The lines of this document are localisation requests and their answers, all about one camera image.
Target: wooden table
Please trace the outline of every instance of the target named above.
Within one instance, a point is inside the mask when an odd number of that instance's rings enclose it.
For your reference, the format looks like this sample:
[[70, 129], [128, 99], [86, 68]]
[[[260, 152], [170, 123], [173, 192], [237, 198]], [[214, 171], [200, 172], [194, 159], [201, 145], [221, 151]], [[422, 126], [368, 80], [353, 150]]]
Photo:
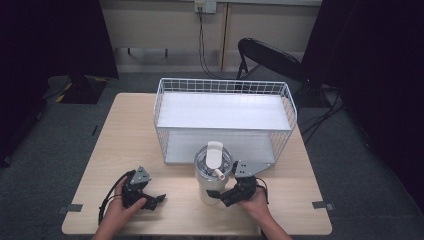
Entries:
[[[125, 172], [142, 165], [152, 177], [146, 194], [166, 194], [155, 211], [139, 211], [122, 235], [255, 236], [254, 221], [237, 205], [205, 205], [199, 198], [193, 165], [166, 165], [153, 124], [155, 94], [118, 94], [72, 204], [80, 212], [68, 212], [65, 234], [91, 235], [97, 229], [99, 206], [109, 189]], [[269, 207], [275, 219], [291, 235], [327, 235], [332, 226], [322, 201], [305, 146], [296, 128], [280, 159], [257, 177], [269, 189]], [[232, 188], [233, 178], [227, 184]]]

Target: gray carpet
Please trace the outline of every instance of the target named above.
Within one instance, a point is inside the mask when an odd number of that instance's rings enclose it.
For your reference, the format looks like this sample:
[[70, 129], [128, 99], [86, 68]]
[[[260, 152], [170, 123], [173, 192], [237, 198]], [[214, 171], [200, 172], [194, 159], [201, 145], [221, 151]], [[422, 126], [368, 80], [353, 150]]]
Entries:
[[[235, 75], [221, 73], [227, 79]], [[209, 78], [203, 73], [125, 73], [109, 81], [96, 105], [58, 104], [49, 98], [41, 120], [11, 156], [11, 167], [0, 169], [0, 239], [90, 239], [64, 235], [64, 215], [57, 209], [72, 201], [116, 94], [156, 92], [162, 77]], [[50, 79], [46, 95], [65, 81]], [[301, 131], [313, 121], [302, 123], [325, 111], [301, 109]], [[424, 239], [423, 215], [392, 171], [369, 151], [346, 110], [324, 121], [306, 148], [323, 198], [336, 208], [329, 212], [333, 232], [294, 239]]]

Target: black curtain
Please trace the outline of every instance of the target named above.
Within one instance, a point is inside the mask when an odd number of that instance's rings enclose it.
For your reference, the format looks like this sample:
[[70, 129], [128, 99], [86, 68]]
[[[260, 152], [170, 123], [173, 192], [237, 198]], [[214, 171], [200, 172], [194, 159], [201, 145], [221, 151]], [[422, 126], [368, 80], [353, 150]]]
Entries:
[[302, 64], [339, 87], [373, 150], [424, 211], [424, 5], [324, 0]]
[[118, 78], [99, 1], [1, 1], [0, 161], [28, 130], [48, 78], [73, 73]]

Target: metal bracket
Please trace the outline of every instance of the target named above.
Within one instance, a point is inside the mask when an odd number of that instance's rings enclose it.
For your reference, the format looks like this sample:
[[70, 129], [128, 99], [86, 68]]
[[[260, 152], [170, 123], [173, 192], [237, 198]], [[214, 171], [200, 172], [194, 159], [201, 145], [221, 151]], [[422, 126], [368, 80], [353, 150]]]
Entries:
[[67, 212], [81, 212], [82, 204], [69, 204], [66, 207], [59, 207], [57, 213], [66, 214]]
[[314, 209], [325, 208], [325, 209], [327, 209], [327, 211], [332, 211], [332, 210], [335, 210], [336, 209], [334, 207], [334, 204], [333, 203], [326, 203], [324, 201], [312, 202], [312, 206], [314, 207]]
[[137, 171], [135, 172], [133, 178], [131, 179], [130, 184], [138, 184], [138, 183], [144, 183], [152, 180], [150, 175], [147, 173], [146, 169], [144, 167], [140, 166]]
[[234, 175], [236, 177], [251, 177], [270, 168], [271, 166], [272, 165], [269, 163], [252, 163], [239, 160]]

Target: wire basket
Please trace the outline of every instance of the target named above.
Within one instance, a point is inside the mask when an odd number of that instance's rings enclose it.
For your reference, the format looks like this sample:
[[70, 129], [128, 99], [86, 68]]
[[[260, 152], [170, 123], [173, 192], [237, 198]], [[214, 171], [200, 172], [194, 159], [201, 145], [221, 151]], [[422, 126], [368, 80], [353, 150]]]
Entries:
[[297, 122], [284, 82], [162, 78], [154, 124], [166, 164], [219, 141], [233, 159], [275, 164]]

